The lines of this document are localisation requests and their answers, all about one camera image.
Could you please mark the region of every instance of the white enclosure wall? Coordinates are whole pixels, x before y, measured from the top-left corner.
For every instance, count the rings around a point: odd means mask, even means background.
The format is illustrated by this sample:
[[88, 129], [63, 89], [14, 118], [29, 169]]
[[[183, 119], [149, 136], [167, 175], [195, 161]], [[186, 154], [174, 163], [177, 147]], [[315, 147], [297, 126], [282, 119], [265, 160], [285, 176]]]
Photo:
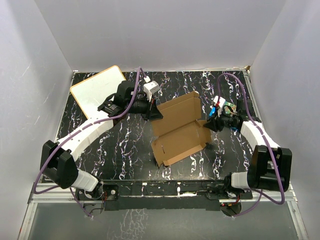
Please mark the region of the white enclosure wall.
[[285, 0], [35, 0], [73, 70], [252, 65]]
[[0, 239], [17, 239], [71, 68], [33, 0], [0, 1]]
[[251, 68], [268, 134], [293, 152], [291, 181], [312, 240], [320, 223], [320, 2], [286, 3]]

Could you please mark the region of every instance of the black marble surface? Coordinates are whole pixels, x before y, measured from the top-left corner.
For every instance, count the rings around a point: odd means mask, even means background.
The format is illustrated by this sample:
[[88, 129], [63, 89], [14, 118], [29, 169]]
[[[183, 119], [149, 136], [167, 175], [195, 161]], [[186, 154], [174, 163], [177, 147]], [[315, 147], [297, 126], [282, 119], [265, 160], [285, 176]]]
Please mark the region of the black marble surface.
[[[244, 84], [250, 97], [242, 71], [235, 74]], [[217, 95], [217, 77], [222, 71], [146, 72], [159, 83], [157, 104], [186, 93], [197, 91], [202, 103], [202, 119], [211, 111], [210, 103]], [[76, 73], [72, 84], [77, 84], [96, 73]], [[136, 79], [136, 72], [124, 72], [128, 81]], [[237, 103], [241, 89], [234, 79], [221, 82], [221, 96]], [[71, 94], [68, 96], [57, 139], [71, 133], [86, 121], [85, 115]], [[77, 166], [102, 180], [211, 180], [224, 178], [229, 172], [243, 172], [249, 165], [252, 151], [239, 132], [225, 128], [212, 132], [212, 142], [205, 149], [171, 166], [157, 166], [151, 142], [154, 140], [150, 122], [140, 115], [129, 114], [108, 132], [91, 144], [79, 157]]]

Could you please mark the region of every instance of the purple cable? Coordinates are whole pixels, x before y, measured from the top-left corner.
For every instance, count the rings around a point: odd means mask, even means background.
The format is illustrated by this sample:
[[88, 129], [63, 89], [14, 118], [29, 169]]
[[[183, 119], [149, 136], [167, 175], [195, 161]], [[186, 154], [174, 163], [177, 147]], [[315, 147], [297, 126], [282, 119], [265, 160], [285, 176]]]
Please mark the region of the purple cable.
[[275, 156], [274, 156], [274, 153], [271, 149], [271, 146], [267, 140], [267, 138], [264, 136], [264, 132], [262, 131], [262, 129], [255, 123], [255, 121], [253, 120], [250, 112], [249, 112], [249, 109], [248, 109], [248, 102], [247, 102], [247, 96], [246, 96], [246, 91], [245, 91], [245, 87], [244, 85], [241, 83], [240, 79], [237, 78], [235, 75], [231, 74], [231, 73], [222, 73], [218, 79], [217, 79], [217, 86], [218, 86], [218, 101], [217, 101], [217, 104], [219, 104], [219, 101], [220, 101], [220, 95], [221, 95], [221, 92], [220, 92], [220, 80], [223, 76], [229, 76], [229, 77], [232, 77], [236, 80], [236, 82], [239, 84], [240, 88], [241, 88], [241, 92], [243, 94], [243, 101], [244, 101], [244, 106], [245, 106], [245, 111], [246, 111], [246, 114], [248, 115], [250, 121], [252, 122], [252, 124], [259, 130], [267, 148], [268, 148], [268, 151], [269, 151], [269, 154], [271, 156], [271, 160], [272, 160], [272, 163], [274, 165], [274, 171], [275, 171], [275, 175], [276, 175], [276, 179], [277, 179], [277, 182], [278, 182], [278, 185], [279, 185], [279, 190], [280, 190], [280, 194], [281, 194], [281, 201], [276, 201], [274, 199], [272, 199], [271, 197], [269, 197], [268, 195], [266, 195], [265, 193], [263, 193], [262, 191], [259, 191], [259, 190], [256, 190], [256, 189], [253, 189], [254, 191], [256, 191], [257, 193], [260, 193], [260, 196], [259, 196], [259, 199], [258, 201], [251, 207], [249, 208], [248, 210], [244, 211], [243, 213], [239, 213], [237, 215], [235, 215], [234, 217], [237, 217], [237, 216], [240, 216], [242, 214], [245, 214], [245, 213], [248, 213], [250, 212], [251, 210], [253, 210], [257, 205], [258, 203], [260, 202], [260, 199], [261, 199], [261, 196], [265, 196], [266, 198], [268, 198], [269, 200], [271, 200], [273, 203], [275, 204], [278, 204], [278, 205], [282, 205], [285, 203], [285, 192], [284, 192], [284, 188], [282, 186], [282, 183], [281, 183], [281, 179], [280, 179], [280, 174], [279, 174], [279, 171], [278, 171], [278, 168], [276, 167], [277, 166], [277, 162], [276, 162], [276, 159], [275, 159]]
[[[104, 118], [104, 119], [100, 119], [100, 120], [97, 120], [95, 121], [93, 124], [99, 124], [101, 122], [105, 122], [105, 121], [109, 121], [109, 120], [114, 120], [114, 119], [119, 119], [119, 118], [122, 118], [128, 111], [129, 109], [131, 108], [132, 104], [134, 103], [134, 100], [135, 100], [135, 97], [136, 97], [136, 94], [137, 94], [137, 90], [138, 90], [138, 84], [139, 84], [139, 76], [140, 76], [140, 71], [142, 73], [142, 76], [145, 78], [146, 77], [146, 74], [145, 72], [142, 70], [141, 67], [138, 67], [138, 70], [137, 70], [137, 73], [136, 73], [136, 79], [135, 79], [135, 85], [134, 85], [134, 90], [133, 90], [133, 94], [132, 94], [132, 98], [131, 98], [131, 101], [128, 105], [128, 107], [124, 110], [123, 113], [121, 113], [120, 115], [117, 115], [117, 116], [113, 116], [113, 117], [109, 117], [109, 118]], [[34, 182], [34, 185], [32, 187], [32, 191], [34, 194], [43, 194], [45, 192], [48, 192], [52, 189], [55, 189], [55, 188], [58, 188], [59, 186], [52, 186], [52, 187], [49, 187], [45, 190], [42, 190], [42, 191], [37, 191], [37, 185], [38, 185], [38, 182], [41, 178], [41, 175], [43, 174], [44, 170], [46, 169], [46, 167], [48, 166], [49, 162], [51, 161], [51, 159], [53, 158], [53, 156], [57, 153], [57, 151], [66, 143], [68, 142], [70, 139], [72, 139], [74, 136], [76, 136], [77, 134], [81, 133], [81, 131], [87, 129], [88, 127], [92, 126], [93, 125], [92, 123], [89, 123], [88, 125], [84, 126], [82, 128], [82, 130], [78, 130], [76, 131], [75, 133], [73, 133], [72, 135], [70, 135], [69, 137], [67, 137], [63, 142], [61, 142], [53, 151], [52, 153], [49, 155], [49, 157], [47, 158], [47, 160], [44, 162], [42, 168], [40, 169], [40, 172], [39, 174], [37, 175], [36, 179], [35, 179], [35, 182]], [[72, 189], [70, 188], [70, 191], [74, 197], [74, 199], [76, 200], [74, 194], [73, 194], [73, 191]], [[82, 204], [76, 200], [76, 202], [81, 206], [81, 208], [83, 209], [83, 211], [88, 214], [88, 212], [84, 209], [84, 207], [82, 206]]]
[[76, 198], [76, 195], [75, 195], [74, 191], [72, 191], [72, 188], [70, 187], [69, 189], [70, 189], [70, 192], [71, 192], [71, 194], [73, 196], [73, 199], [76, 201], [77, 204], [79, 204], [81, 206], [81, 208], [83, 209], [84, 213], [88, 217], [93, 218], [93, 216], [82, 206], [81, 202]]
[[251, 210], [253, 210], [256, 206], [258, 206], [261, 197], [262, 197], [262, 194], [259, 195], [258, 200], [257, 200], [249, 209], [247, 209], [247, 210], [245, 210], [245, 211], [242, 211], [242, 212], [240, 212], [240, 213], [238, 213], [238, 214], [236, 214], [236, 215], [233, 215], [233, 217], [239, 217], [239, 216], [241, 216], [241, 215], [244, 215], [244, 214], [249, 213], [249, 212], [250, 212]]

